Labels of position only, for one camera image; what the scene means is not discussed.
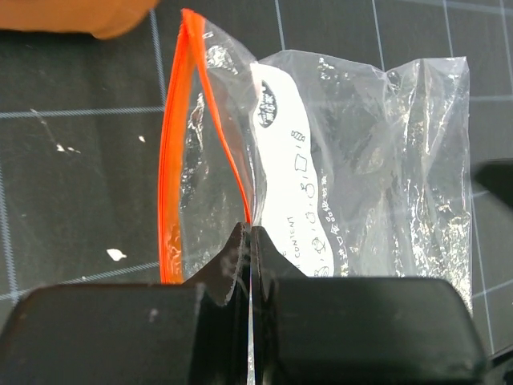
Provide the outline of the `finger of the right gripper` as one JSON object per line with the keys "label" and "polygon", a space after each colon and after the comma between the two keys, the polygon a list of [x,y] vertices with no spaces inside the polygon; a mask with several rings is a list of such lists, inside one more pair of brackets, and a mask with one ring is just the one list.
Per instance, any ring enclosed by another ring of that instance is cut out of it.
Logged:
{"label": "finger of the right gripper", "polygon": [[512,169],[512,158],[487,160],[475,167],[471,172],[471,178],[511,209]]}

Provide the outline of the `red zipper clear bag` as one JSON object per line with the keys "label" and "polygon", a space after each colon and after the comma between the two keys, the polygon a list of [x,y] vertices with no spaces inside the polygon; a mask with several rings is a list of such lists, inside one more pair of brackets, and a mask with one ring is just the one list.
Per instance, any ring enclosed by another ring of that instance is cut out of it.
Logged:
{"label": "red zipper clear bag", "polygon": [[160,278],[181,283],[238,222],[310,277],[430,277],[472,303],[470,70],[389,71],[313,52],[259,60],[182,12],[160,143]]}

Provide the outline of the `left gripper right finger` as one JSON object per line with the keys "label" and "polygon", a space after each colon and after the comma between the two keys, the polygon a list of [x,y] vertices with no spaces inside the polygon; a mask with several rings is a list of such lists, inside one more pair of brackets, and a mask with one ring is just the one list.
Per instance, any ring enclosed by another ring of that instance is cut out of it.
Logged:
{"label": "left gripper right finger", "polygon": [[259,384],[479,384],[487,354],[438,278],[310,278],[252,230]]}

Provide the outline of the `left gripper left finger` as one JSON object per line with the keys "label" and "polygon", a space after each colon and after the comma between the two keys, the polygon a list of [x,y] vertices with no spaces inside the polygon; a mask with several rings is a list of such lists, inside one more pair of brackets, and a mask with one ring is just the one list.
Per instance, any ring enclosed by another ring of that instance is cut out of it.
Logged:
{"label": "left gripper left finger", "polygon": [[183,284],[32,291],[1,333],[4,384],[243,384],[248,231]]}

